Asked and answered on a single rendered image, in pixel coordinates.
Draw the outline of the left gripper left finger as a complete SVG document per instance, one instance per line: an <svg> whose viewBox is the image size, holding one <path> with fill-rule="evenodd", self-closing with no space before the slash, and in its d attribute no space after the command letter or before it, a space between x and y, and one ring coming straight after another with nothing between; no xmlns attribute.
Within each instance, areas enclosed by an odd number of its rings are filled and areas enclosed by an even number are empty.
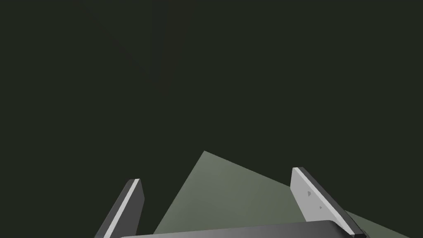
<svg viewBox="0 0 423 238"><path fill-rule="evenodd" d="M139 179L130 179L109 210L94 238L135 236L145 198Z"/></svg>

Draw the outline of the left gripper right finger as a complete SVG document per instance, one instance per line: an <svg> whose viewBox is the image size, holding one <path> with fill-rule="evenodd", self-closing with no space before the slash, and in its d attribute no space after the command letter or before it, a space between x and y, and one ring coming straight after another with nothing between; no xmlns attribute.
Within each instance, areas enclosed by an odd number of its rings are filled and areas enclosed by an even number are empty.
<svg viewBox="0 0 423 238"><path fill-rule="evenodd" d="M370 238L305 168L292 169L290 191L306 222L332 221L351 238Z"/></svg>

